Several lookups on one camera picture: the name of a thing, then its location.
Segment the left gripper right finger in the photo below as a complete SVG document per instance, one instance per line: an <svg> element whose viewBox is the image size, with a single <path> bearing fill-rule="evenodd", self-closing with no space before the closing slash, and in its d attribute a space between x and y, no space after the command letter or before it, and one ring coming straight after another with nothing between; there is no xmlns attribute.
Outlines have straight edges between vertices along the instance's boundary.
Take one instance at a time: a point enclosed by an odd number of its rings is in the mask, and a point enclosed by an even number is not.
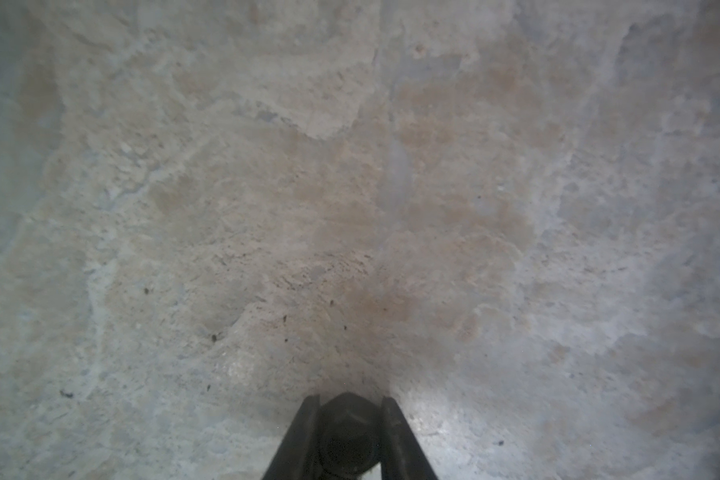
<svg viewBox="0 0 720 480"><path fill-rule="evenodd" d="M391 397L381 402L380 462L383 480L437 480L438 477Z"/></svg>

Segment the black hex nut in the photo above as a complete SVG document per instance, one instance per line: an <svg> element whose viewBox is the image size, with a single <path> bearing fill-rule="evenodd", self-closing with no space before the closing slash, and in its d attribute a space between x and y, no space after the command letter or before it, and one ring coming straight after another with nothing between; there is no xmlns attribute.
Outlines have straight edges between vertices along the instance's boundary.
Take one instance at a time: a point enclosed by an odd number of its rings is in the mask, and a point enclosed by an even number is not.
<svg viewBox="0 0 720 480"><path fill-rule="evenodd" d="M320 479L360 479L380 461L380 408L345 392L320 409Z"/></svg>

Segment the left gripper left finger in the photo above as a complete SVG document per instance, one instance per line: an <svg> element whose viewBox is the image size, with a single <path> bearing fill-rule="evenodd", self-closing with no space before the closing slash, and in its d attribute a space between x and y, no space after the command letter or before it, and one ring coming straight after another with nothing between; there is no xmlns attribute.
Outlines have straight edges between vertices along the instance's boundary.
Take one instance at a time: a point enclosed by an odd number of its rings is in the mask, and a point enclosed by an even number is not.
<svg viewBox="0 0 720 480"><path fill-rule="evenodd" d="M263 480L312 480L316 476L320 397L307 396L288 427Z"/></svg>

